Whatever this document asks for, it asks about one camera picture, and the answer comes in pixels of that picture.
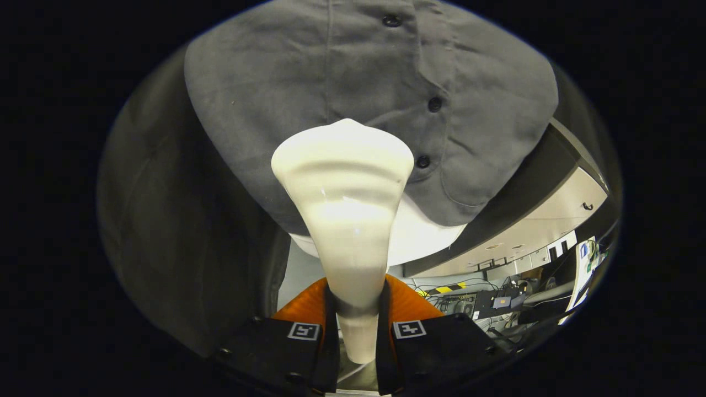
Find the gray fabric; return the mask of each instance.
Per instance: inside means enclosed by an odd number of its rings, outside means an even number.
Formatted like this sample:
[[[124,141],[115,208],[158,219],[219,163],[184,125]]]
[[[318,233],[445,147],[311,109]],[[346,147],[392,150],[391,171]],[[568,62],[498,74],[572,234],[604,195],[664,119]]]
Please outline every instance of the gray fabric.
[[[186,46],[125,104],[100,162],[97,217],[118,281],[142,314],[206,357],[270,316],[290,237],[208,139],[184,82]]]
[[[402,25],[384,26],[389,13]],[[270,168],[290,136],[344,118],[397,136],[431,159],[405,192],[432,221],[462,225],[512,177],[558,102],[541,54],[439,1],[271,1],[195,39],[184,73],[230,170],[299,235],[309,233]]]

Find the yellow and black hazard tape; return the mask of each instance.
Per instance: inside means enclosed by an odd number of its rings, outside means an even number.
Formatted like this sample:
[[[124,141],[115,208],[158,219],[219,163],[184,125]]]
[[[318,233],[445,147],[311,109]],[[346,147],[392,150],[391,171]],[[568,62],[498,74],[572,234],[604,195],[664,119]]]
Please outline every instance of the yellow and black hazard tape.
[[[452,284],[452,285],[445,285],[443,287],[437,287],[432,290],[426,290],[426,291],[417,291],[418,294],[420,294],[423,297],[428,297],[432,295],[438,295],[438,294],[446,294],[447,292],[451,291],[456,291],[456,290],[461,290],[463,288],[466,288],[466,283],[458,283],[458,284]]]

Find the white cone-shaped object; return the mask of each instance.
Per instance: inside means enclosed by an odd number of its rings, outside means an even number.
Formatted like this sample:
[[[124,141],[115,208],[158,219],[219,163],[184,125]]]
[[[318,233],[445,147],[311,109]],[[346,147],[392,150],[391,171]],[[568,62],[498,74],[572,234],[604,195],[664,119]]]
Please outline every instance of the white cone-shaped object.
[[[302,131],[272,169],[316,245],[351,361],[375,359],[390,230],[414,157],[387,132],[343,119]]]

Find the shirt button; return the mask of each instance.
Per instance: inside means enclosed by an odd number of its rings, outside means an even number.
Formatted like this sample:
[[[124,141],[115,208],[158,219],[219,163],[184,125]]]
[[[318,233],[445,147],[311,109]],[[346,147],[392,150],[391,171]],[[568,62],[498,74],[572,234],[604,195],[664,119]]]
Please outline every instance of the shirt button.
[[[439,110],[441,110],[441,98],[431,98],[429,100],[429,111],[432,113],[437,113]]]
[[[427,168],[429,166],[429,156],[419,156],[417,159],[417,167],[419,168]]]
[[[386,15],[383,17],[383,24],[390,28],[396,28],[397,26],[402,25],[402,19],[396,15]]]

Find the gray button-up shirt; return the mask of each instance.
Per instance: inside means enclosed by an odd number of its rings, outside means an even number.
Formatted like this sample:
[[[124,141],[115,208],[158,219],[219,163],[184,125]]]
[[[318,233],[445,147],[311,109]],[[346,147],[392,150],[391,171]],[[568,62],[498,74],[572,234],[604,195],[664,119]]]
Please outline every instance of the gray button-up shirt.
[[[290,136],[350,118],[417,165],[405,193],[445,226],[471,222],[536,146],[557,107],[549,62],[439,1],[274,0],[189,46],[189,97],[250,195],[309,235],[270,168]]]

